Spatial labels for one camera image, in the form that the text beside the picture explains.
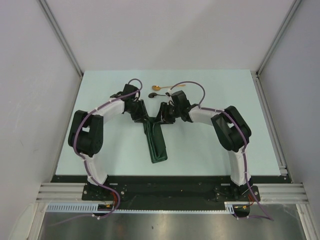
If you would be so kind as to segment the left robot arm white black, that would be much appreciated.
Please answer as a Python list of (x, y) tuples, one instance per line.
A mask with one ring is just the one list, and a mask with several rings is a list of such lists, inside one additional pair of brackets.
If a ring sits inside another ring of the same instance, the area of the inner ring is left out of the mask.
[(95, 185), (93, 194), (100, 200), (107, 199), (111, 193), (111, 188), (104, 184), (108, 174), (96, 157), (103, 146), (104, 124), (124, 113), (129, 113), (135, 123), (146, 122), (147, 110), (140, 99), (141, 90), (141, 87), (127, 83), (122, 91), (111, 95), (107, 102), (92, 111), (77, 110), (74, 113), (68, 145), (82, 159), (87, 180)]

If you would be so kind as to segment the dark green cloth napkin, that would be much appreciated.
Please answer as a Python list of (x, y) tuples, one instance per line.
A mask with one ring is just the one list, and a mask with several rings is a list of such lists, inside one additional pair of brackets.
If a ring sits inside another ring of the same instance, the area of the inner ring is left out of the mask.
[(143, 123), (143, 129), (147, 139), (151, 162), (156, 164), (166, 161), (168, 155), (161, 124), (156, 122), (154, 117), (150, 117)]

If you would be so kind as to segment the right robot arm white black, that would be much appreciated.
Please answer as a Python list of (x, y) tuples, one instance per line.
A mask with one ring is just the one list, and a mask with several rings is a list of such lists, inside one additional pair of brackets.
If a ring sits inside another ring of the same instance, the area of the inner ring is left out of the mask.
[(202, 123), (214, 128), (219, 143), (228, 151), (230, 162), (231, 196), (242, 201), (252, 186), (246, 148), (252, 131), (235, 106), (223, 110), (190, 104), (180, 90), (165, 93), (168, 102), (162, 102), (157, 118), (161, 123), (172, 124), (177, 118), (189, 123)]

